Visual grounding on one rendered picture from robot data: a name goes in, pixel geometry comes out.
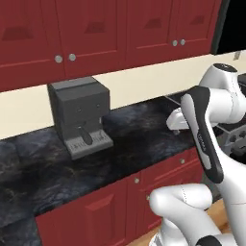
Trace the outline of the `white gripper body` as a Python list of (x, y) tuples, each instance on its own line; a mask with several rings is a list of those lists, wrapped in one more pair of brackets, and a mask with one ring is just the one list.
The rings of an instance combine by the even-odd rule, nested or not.
[(166, 120), (166, 125), (171, 131), (188, 129), (188, 124), (185, 120), (181, 108), (177, 108), (170, 113)]

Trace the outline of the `red drawer front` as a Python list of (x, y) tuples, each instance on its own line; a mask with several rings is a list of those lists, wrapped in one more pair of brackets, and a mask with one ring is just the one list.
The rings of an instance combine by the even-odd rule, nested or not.
[[(185, 159), (185, 163), (180, 164), (180, 159)], [(153, 185), (172, 174), (176, 174), (182, 180), (182, 183), (201, 182), (203, 169), (195, 148), (187, 149), (143, 169), (140, 176), (141, 183), (143, 185)]]

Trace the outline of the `red base cupboard door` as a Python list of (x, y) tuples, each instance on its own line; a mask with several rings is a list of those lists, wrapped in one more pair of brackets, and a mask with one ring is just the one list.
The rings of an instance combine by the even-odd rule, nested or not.
[(170, 177), (165, 177), (161, 181), (154, 184), (143, 185), (143, 188), (140, 190), (139, 194), (137, 216), (137, 230), (140, 234), (145, 234), (153, 230), (161, 222), (161, 218), (159, 216), (156, 216), (151, 211), (149, 201), (146, 201), (146, 195), (150, 195), (150, 193), (156, 188), (182, 184), (191, 183), (182, 183), (182, 180), (179, 179), (176, 174), (172, 174)]
[(136, 173), (38, 216), (41, 245), (126, 246), (135, 238), (139, 185)]

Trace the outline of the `grey coffee machine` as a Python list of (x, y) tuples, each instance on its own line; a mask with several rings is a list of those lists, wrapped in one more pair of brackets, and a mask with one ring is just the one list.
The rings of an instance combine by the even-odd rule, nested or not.
[(112, 147), (102, 125), (110, 112), (110, 91), (104, 85), (84, 77), (47, 88), (56, 131), (73, 160)]

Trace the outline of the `black range hood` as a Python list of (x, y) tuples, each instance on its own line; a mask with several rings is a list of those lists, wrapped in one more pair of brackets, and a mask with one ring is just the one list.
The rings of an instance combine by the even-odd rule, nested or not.
[(222, 0), (210, 52), (213, 55), (246, 50), (246, 0)]

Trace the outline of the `red wall cupboard door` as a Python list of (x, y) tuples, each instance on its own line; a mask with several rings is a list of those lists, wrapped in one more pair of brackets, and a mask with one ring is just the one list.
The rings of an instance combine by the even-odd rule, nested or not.
[[(126, 54), (126, 0), (57, 0), (67, 78), (118, 70)], [(76, 60), (70, 61), (69, 54)]]
[(181, 0), (177, 22), (179, 59), (209, 53), (222, 0)]
[(64, 78), (55, 0), (0, 0), (0, 91)]
[(127, 1), (128, 66), (166, 62), (170, 58), (178, 6), (179, 0)]

